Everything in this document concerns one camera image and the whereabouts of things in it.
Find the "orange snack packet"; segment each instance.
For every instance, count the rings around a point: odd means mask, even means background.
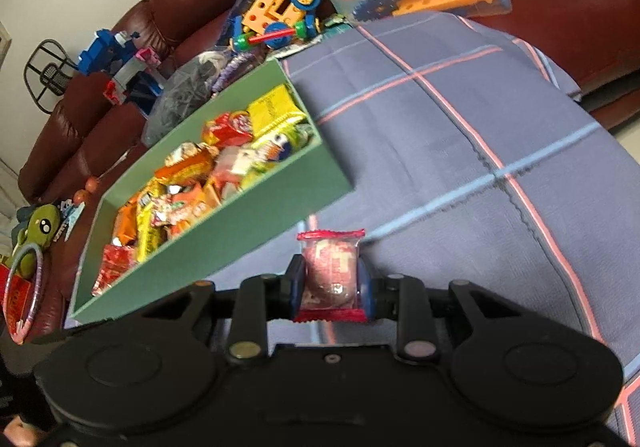
[[[161,167],[154,174],[154,178],[162,185],[185,185],[208,174],[212,167],[209,151],[200,150],[177,164]]]
[[[113,226],[113,243],[119,247],[126,247],[138,237],[136,224],[136,204],[139,192],[136,192],[122,207],[118,209],[116,222]]]

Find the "yellow snack packet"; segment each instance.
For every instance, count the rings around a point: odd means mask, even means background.
[[[154,216],[153,200],[165,193],[163,185],[154,178],[150,180],[138,196],[136,223],[138,226],[138,247],[136,260],[140,263],[162,244],[162,229],[151,224]]]
[[[305,112],[296,106],[285,84],[276,86],[256,99],[246,110],[254,129],[252,148],[261,146],[278,127],[297,124],[306,119]]]

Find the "cloth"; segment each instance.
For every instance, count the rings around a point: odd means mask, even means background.
[[[365,228],[384,273],[467,278],[601,338],[625,366],[626,419],[640,416],[640,167],[565,72],[442,12],[364,24],[283,66],[354,190],[212,274],[216,289],[283,272],[299,231]],[[274,321],[269,335],[394,344],[395,324]]]

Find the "floor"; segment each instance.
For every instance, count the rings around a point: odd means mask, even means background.
[[[640,119],[614,132],[616,140],[640,164]]]

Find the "green tray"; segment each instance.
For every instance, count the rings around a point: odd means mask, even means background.
[[[182,122],[111,186],[98,205],[82,253],[71,300],[73,319],[87,323],[136,310],[215,273],[351,190],[314,126],[315,137],[306,148],[179,237],[159,247],[104,294],[91,295],[102,248],[111,241],[118,208],[148,182],[171,151],[188,140],[199,142],[206,120],[224,112],[244,110],[251,101],[283,83],[289,86],[294,100],[306,112],[280,64],[270,60]]]

